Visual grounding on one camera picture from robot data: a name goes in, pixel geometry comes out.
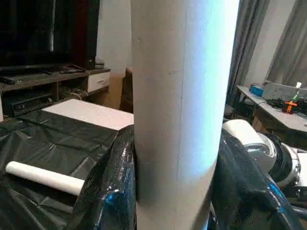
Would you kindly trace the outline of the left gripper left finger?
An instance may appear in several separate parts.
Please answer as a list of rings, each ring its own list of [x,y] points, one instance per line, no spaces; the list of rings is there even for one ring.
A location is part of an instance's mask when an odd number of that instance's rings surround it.
[[[133,230],[136,226],[134,127],[120,129],[86,177],[69,230]]]

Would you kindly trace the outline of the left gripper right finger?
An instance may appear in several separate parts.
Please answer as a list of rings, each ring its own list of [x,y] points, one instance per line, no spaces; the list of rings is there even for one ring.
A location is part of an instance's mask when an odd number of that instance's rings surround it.
[[[219,230],[302,230],[277,184],[239,140],[223,130],[212,185]]]

